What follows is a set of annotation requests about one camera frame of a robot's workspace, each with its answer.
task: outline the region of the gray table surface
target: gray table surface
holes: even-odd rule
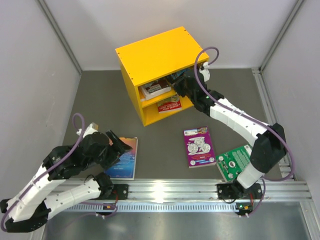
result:
[[[223,212],[119,212],[102,220],[62,212],[43,240],[311,240],[298,202],[263,203],[251,217]]]
[[[211,69],[210,89],[222,93],[236,107],[266,121],[258,88],[251,69]],[[95,122],[99,130],[111,129],[119,137],[137,137],[136,179],[222,179],[217,166],[188,168],[183,130],[208,126],[216,155],[245,145],[246,141],[221,122],[198,112],[194,107],[144,127],[131,103],[119,70],[82,73],[70,119],[84,116],[86,125]],[[74,144],[76,131],[69,121],[64,145]],[[98,174],[95,166],[78,177]],[[280,178],[276,165],[269,173]]]

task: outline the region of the white wall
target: white wall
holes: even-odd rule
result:
[[[62,143],[80,76],[35,0],[0,7],[0,200]],[[0,231],[0,239],[29,234]]]
[[[46,2],[82,69],[113,70],[115,48],[179,26],[202,47],[220,49],[213,67],[259,67],[296,0]]]
[[[264,77],[279,122],[320,213],[320,1],[307,0]]]

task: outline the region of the yellow shelf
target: yellow shelf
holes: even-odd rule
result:
[[[192,67],[201,50],[183,26],[115,49],[134,86]],[[207,59],[204,53],[199,62]]]
[[[179,112],[193,106],[192,102],[187,97],[180,97],[180,102],[181,102],[181,106],[182,106],[181,110],[169,111],[166,113],[159,113],[158,106],[156,103],[145,107],[143,109],[143,113],[145,116],[145,124],[144,125],[147,126],[147,125],[153,124],[161,119],[164,119],[164,118],[169,117],[173,114],[179,113]]]
[[[176,92],[172,89],[150,100],[141,101],[144,96],[139,86],[193,67],[201,50],[201,46],[183,26],[115,49],[126,90],[144,126],[183,111],[193,104],[188,98],[180,98],[182,110],[158,113],[157,102]],[[203,53],[199,63],[208,59],[209,56]]]
[[[167,98],[169,98],[169,97],[171,97],[173,95],[176,95],[176,94],[177,94],[176,91],[171,89],[171,91],[165,92],[165,93],[163,93],[163,94],[161,94],[159,96],[156,96],[156,97],[151,98],[149,100],[142,101],[141,102],[141,106],[142,106],[142,108],[148,107],[148,106],[150,106],[152,104],[155,104],[155,103],[157,103],[157,102],[159,102],[159,101],[161,101],[163,99],[167,99]]]

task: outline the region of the purple book cover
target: purple book cover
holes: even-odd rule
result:
[[[184,130],[189,168],[216,165],[214,149],[207,126]]]

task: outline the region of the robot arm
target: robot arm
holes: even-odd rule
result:
[[[250,164],[232,183],[232,189],[237,192],[236,195],[243,196],[250,191],[250,187],[257,180],[268,173],[287,154],[287,151],[269,130],[245,118],[244,116],[249,117],[249,115],[240,111],[222,94],[207,88],[205,82],[209,79],[210,73],[206,66],[208,66],[207,63],[197,68],[197,75],[202,86],[218,104],[204,93],[196,81],[195,72],[191,69],[186,69],[179,76],[169,75],[166,79],[180,96],[188,97],[198,111],[226,124],[253,146]],[[222,107],[220,104],[227,106],[229,109]],[[281,125],[276,123],[268,127],[286,141],[285,132]]]
[[[110,168],[123,153],[131,150],[112,131],[104,134],[97,130],[97,125],[90,124],[75,151],[62,164],[46,173],[72,146],[54,148],[30,182],[15,197],[0,202],[1,212],[9,217],[5,222],[7,232],[32,232],[73,205],[90,199],[106,199],[111,194],[114,185],[103,172],[80,186],[59,194],[50,194],[58,185],[93,165]]]

